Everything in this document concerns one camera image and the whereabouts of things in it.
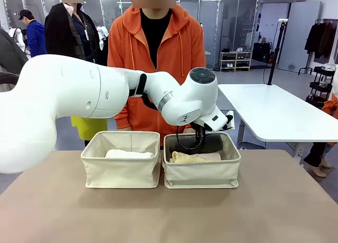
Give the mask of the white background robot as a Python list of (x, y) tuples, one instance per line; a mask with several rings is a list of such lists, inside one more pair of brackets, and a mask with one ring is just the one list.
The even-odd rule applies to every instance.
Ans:
[(101, 51), (104, 48), (105, 42), (107, 40), (107, 37), (109, 35), (108, 30), (105, 26), (98, 26), (97, 27), (97, 32), (99, 35), (99, 45), (100, 45), (100, 49)]

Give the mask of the figure in yellow skirt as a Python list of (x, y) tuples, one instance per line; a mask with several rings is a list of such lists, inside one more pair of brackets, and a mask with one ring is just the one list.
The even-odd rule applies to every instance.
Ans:
[(109, 112), (102, 82), (106, 65), (99, 45), (99, 35), (92, 19), (81, 10), (83, 0), (62, 0), (52, 6), (45, 19), (47, 55), (42, 57), (44, 100), (49, 113), (45, 123), (54, 131), (56, 119), (70, 117), (85, 144), (108, 129)]

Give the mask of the black equipment case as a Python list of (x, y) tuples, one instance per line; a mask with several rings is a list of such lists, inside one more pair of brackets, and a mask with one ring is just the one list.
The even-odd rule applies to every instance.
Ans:
[(252, 59), (259, 62), (268, 63), (271, 53), (271, 47), (272, 47), (271, 42), (254, 43), (252, 50)]

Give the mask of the cream fabric basket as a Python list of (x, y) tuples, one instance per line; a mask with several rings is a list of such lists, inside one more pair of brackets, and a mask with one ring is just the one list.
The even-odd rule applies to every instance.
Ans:
[[(105, 158), (110, 149), (150, 152), (150, 159)], [(86, 187), (98, 189), (150, 189), (159, 182), (160, 134), (157, 132), (98, 132), (81, 153)]]
[(169, 189), (234, 189), (238, 187), (238, 172), (241, 155), (230, 136), (220, 134), (223, 149), (218, 151), (222, 160), (202, 163), (174, 163), (170, 146), (176, 135), (164, 137), (164, 184)]

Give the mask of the rack of dark coats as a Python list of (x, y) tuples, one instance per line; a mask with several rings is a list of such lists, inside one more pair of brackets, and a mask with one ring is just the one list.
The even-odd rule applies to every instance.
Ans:
[(314, 61), (328, 63), (338, 28), (337, 19), (317, 19), (311, 27), (304, 50), (314, 53)]

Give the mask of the yellow towel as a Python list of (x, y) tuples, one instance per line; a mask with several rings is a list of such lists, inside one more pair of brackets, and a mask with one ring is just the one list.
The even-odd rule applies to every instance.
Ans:
[(188, 155), (180, 152), (172, 153), (172, 161), (174, 163), (202, 163), (208, 160), (200, 154)]

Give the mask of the white side table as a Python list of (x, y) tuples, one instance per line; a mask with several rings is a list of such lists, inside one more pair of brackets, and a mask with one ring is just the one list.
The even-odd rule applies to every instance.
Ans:
[(338, 120), (276, 85), (221, 84), (241, 118), (237, 141), (248, 127), (263, 142), (288, 143), (300, 161), (307, 143), (338, 142)]

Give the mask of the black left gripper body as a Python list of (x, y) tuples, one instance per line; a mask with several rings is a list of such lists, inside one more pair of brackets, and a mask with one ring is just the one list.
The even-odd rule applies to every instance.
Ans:
[(209, 132), (212, 131), (212, 128), (208, 124), (203, 124), (203, 126), (201, 126), (195, 122), (191, 122), (190, 126), (193, 130), (195, 130), (196, 134), (201, 134), (201, 133), (205, 134), (205, 131), (209, 131)]

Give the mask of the person in blue jacket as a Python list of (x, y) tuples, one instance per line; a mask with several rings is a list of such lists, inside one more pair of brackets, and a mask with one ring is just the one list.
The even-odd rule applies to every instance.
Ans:
[(36, 21), (29, 10), (21, 10), (19, 20), (26, 25), (27, 44), (31, 57), (47, 54), (44, 25)]

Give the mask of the black tripod pole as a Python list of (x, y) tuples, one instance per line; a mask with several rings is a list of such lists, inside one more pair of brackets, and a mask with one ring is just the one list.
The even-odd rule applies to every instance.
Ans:
[(269, 86), (272, 85), (275, 66), (276, 66), (276, 63), (277, 63), (277, 58), (278, 58), (278, 54), (279, 54), (279, 51), (280, 51), (280, 45), (281, 45), (281, 41), (282, 41), (282, 38), (283, 38), (283, 34), (284, 34), (285, 27), (287, 25), (287, 22), (288, 22), (287, 18), (280, 18), (278, 20), (278, 23), (280, 23), (280, 28), (279, 28), (277, 45), (276, 45), (275, 53), (274, 53), (274, 57), (273, 57), (273, 62), (272, 62), (271, 70), (270, 70), (270, 74), (269, 74), (269, 79), (268, 79), (268, 82), (267, 82), (267, 85), (269, 85)]

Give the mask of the grey towel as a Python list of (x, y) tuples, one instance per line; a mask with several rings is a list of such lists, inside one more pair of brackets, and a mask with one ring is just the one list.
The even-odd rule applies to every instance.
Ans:
[(208, 134), (205, 142), (201, 144), (195, 143), (195, 135), (179, 135), (179, 141), (175, 138), (175, 142), (170, 146), (170, 152), (176, 151), (188, 155), (214, 153), (223, 149), (223, 142), (220, 134)]

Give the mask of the black trolley cart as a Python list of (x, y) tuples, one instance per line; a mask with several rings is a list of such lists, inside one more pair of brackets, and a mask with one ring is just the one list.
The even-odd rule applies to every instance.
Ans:
[(306, 97), (306, 102), (321, 109), (324, 103), (329, 100), (333, 87), (333, 77), (335, 70), (328, 70), (323, 67), (315, 67), (311, 73), (315, 73), (314, 81), (309, 83), (311, 89)]

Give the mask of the white towel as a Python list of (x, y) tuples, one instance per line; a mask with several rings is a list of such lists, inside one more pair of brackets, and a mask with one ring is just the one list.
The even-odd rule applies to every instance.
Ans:
[(154, 154), (150, 152), (131, 152), (120, 149), (110, 149), (107, 151), (105, 158), (111, 159), (150, 159)]

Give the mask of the wooden shoe rack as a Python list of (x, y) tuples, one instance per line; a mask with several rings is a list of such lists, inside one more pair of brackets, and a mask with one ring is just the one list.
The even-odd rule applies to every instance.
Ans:
[(252, 51), (237, 48), (235, 51), (222, 49), (220, 52), (220, 71), (249, 71), (251, 67)]

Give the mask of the person in orange hoodie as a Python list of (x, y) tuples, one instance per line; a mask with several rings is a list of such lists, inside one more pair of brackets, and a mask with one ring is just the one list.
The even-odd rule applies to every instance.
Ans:
[(131, 0), (108, 36), (109, 67), (166, 71), (182, 84), (205, 67), (202, 26), (176, 0)]

